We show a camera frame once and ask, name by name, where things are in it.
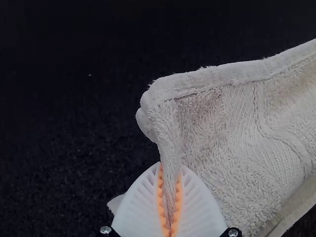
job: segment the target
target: towel fold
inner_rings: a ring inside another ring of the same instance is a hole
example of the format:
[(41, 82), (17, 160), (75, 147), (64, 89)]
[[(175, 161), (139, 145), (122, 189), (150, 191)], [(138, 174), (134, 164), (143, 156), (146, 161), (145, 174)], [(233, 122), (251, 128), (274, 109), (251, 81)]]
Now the towel fold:
[[(316, 203), (316, 183), (308, 182), (316, 167), (316, 39), (263, 60), (159, 78), (136, 119), (158, 146), (169, 217), (180, 164), (244, 236), (280, 236)], [(307, 190), (300, 211), (284, 210)]]

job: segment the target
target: towel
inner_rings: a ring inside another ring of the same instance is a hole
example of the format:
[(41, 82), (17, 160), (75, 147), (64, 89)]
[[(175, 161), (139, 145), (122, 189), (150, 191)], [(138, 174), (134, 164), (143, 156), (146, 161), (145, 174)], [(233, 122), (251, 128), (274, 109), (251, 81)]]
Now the towel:
[(279, 237), (316, 204), (316, 39), (263, 60), (159, 78), (140, 104), (136, 119), (159, 149), (170, 222), (180, 164), (244, 236)]

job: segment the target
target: dark background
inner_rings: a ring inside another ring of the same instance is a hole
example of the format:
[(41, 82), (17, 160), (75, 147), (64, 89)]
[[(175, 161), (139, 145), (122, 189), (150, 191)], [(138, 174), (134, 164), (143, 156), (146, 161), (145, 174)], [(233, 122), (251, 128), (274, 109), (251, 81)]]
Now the dark background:
[[(2, 0), (0, 236), (92, 237), (158, 150), (152, 80), (316, 38), (315, 1)], [(316, 207), (286, 237), (316, 236)]]

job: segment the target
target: screw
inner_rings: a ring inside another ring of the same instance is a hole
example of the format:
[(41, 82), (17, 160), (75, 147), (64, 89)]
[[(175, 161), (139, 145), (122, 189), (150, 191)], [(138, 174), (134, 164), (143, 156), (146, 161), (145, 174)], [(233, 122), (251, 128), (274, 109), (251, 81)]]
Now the screw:
[(228, 231), (228, 236), (229, 237), (237, 237), (238, 236), (238, 230), (231, 229)]
[(100, 228), (100, 233), (101, 234), (108, 235), (111, 231), (112, 231), (111, 227), (108, 227), (108, 226), (102, 226)]

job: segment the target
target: terry cloth towel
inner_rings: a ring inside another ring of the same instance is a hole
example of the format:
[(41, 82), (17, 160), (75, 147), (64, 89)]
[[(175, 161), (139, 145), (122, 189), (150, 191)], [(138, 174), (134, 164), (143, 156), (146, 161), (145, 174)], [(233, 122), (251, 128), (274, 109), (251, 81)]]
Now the terry cloth towel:
[(169, 217), (180, 164), (246, 237), (279, 237), (316, 204), (316, 39), (159, 78), (140, 103), (136, 119), (158, 146)]

